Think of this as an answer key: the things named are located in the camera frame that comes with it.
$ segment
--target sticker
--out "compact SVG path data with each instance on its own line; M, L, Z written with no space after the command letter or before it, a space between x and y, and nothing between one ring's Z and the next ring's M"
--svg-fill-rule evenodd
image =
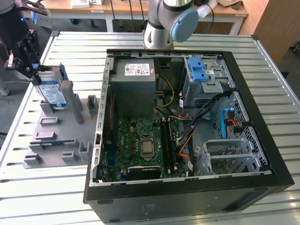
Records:
M188 166L188 168L190 169L190 171L193 171L194 166L193 166L193 164L191 163L191 161L188 162L187 166Z
M195 153L199 153L200 152L200 147L199 146L196 146L196 148L195 148Z
M179 106L180 106L181 108L183 108L183 100L182 100L182 99L179 99Z
M207 74L207 75L214 74L214 71L213 71L213 70L206 70L206 74Z
M126 64L125 76L150 76L149 64Z
M104 13L103 10L91 10L90 12L91 13Z
M54 107L64 107L67 102L63 94L59 91L59 84L57 81L42 81L40 90L44 97Z

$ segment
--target metal table surface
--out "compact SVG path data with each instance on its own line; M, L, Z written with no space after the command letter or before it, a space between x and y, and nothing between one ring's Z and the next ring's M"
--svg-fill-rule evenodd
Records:
M140 33L61 32L50 37L41 61L44 65L62 62L74 82L74 92L85 98L100 95L107 48L142 47ZM233 52L295 185L242 212L139 224L299 224L300 104L259 41L249 36L193 35L184 43L174 43L174 47ZM83 204L87 166L23 168L23 158L41 112L39 100L30 85L0 151L1 224L100 224L90 206Z

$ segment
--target cable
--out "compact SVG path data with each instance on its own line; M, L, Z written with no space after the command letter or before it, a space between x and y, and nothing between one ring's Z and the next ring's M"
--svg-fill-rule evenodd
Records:
M191 124L191 128L182 136L178 139L178 143L180 143L185 137L188 136L188 134L194 130L194 128L198 125L198 120L200 118L202 118L202 116L204 116L205 114L207 114L211 108L214 106L215 102L218 101L220 98L224 98L224 97L228 97L232 94L234 90L227 90L224 91L221 94L216 94L214 97L212 97L209 101L207 101L201 108L200 110L196 113L192 124Z
M225 116L225 113L228 113L229 111L233 112L234 108L229 108L229 109L226 108L226 109L223 109L221 112L221 130L222 130L222 136L224 139L227 139L224 116Z
M157 111L158 111L158 113L160 114L160 115L162 115L162 116L165 116L165 117L171 117L171 118L175 118L175 119L178 119L178 120L186 120L186 119L183 119L183 118L179 118L179 117L177 117L177 116L171 116L171 115L167 115L167 114L164 114L161 110L159 110L159 109L157 109L157 108L155 108Z
M212 22L211 22L211 25L210 25L210 30L208 31L208 33L210 34L211 32L211 29L212 29L212 26L214 25L214 21L215 21L215 14L214 14L214 10L212 10L212 8L210 7L210 5L206 2L206 5L208 5L208 7L211 9L212 11Z
M142 6L141 0L140 0L140 5L141 5L141 10L142 10L142 27L144 27L144 29L145 29L145 18L144 18L144 11L143 11L143 6Z
M184 142L183 146L180 149L179 156L185 156L185 157L187 156L185 154L182 154L182 151L183 151L184 147L187 145L188 141L192 138L193 133L194 133L194 131L190 134L190 136L188 137L188 139Z
M166 108L167 106L169 106L170 104L172 104L172 102L174 100L174 89L173 89L171 83L167 80L167 78L165 78L165 76L163 76L161 74L159 76L161 76L168 83L168 85L170 86L170 88L172 89L172 98L171 98L171 100L170 100L170 102L168 104L165 104L165 105L155 105L154 108Z
M25 82L25 81L9 81L9 82L4 82L4 83L30 83L30 82Z
M227 120L228 122L232 122L235 127L239 127L239 124L234 119Z
M229 138L229 128L228 128L227 125L226 125L226 135L227 135L227 137Z
M183 115L181 114L181 111L182 111L182 108L180 107L180 110L179 110L179 117L182 118L182 119L186 119L187 117L186 117L186 116L183 116Z
M114 32L117 32L116 18L114 16L114 10L113 10L113 2L112 2L112 0L111 0L111 6L112 6L112 15L113 15L113 23L114 23Z
M104 143L106 143L106 141L108 139L108 136L109 136L109 134L111 132L111 129L112 129L112 123L113 123L112 111L113 111L113 98L111 97L111 108L110 108L110 116L109 116L110 117L109 130L108 130L108 133L107 133L107 136L105 138L105 142Z
M131 13L132 32L134 32L135 31L135 27L133 25L133 15L132 15L131 0L129 0L129 5L130 5L130 13Z
M166 107L166 109L169 111L170 115L174 116L174 114L172 113L172 111L170 110L169 107Z

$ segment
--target ram slot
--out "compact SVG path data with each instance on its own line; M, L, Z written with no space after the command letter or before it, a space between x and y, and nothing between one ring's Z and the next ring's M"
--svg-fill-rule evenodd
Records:
M170 133L170 123L166 120L161 120L160 133L161 144L164 159L164 169L166 173L174 171L173 155L172 155L172 137Z

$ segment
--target yellow wire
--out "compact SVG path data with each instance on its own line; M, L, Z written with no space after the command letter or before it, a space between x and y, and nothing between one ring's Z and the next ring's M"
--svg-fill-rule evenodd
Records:
M173 87L170 84L170 82L167 80L167 78L165 78L161 74L159 76L161 76L168 83L168 85L170 86L170 88L172 89L172 98L171 98L171 100L170 100L170 102L168 104L165 104L165 105L155 105L154 108L165 108L165 107L169 106L173 102L173 100L174 100L174 90L173 90Z

